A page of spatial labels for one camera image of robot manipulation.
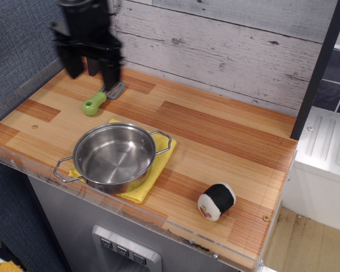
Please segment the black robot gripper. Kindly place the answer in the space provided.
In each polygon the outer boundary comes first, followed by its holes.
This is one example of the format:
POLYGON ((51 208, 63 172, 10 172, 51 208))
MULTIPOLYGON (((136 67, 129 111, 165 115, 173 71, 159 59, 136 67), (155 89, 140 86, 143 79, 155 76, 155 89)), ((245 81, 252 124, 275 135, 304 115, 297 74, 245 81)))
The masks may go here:
POLYGON ((120 41, 110 32, 111 12, 107 1, 57 1, 65 20, 52 22, 54 44, 68 74, 75 79, 83 70, 82 56, 101 60, 105 90, 120 81, 120 41))

